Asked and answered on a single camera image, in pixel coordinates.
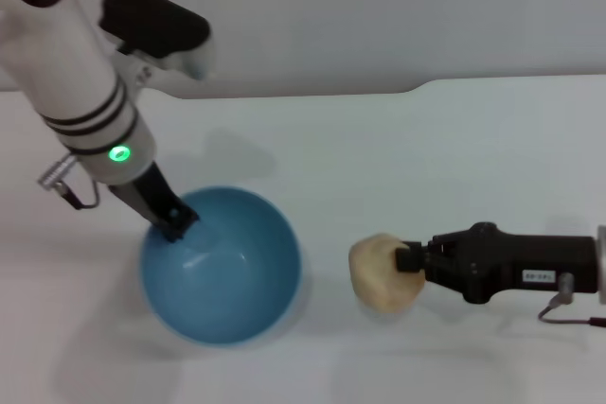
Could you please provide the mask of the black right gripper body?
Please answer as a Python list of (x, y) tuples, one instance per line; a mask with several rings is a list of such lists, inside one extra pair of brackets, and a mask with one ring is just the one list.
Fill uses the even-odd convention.
[(422, 251), (426, 279), (470, 304), (486, 304), (504, 290), (556, 291), (564, 273), (574, 276), (575, 291), (597, 292), (592, 237), (513, 235), (480, 222), (435, 236)]

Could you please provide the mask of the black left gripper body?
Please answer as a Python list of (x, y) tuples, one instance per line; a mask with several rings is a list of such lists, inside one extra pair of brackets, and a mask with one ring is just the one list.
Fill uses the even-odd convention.
[(109, 190), (162, 233), (162, 222), (178, 215), (198, 214), (169, 187), (156, 163), (131, 182)]

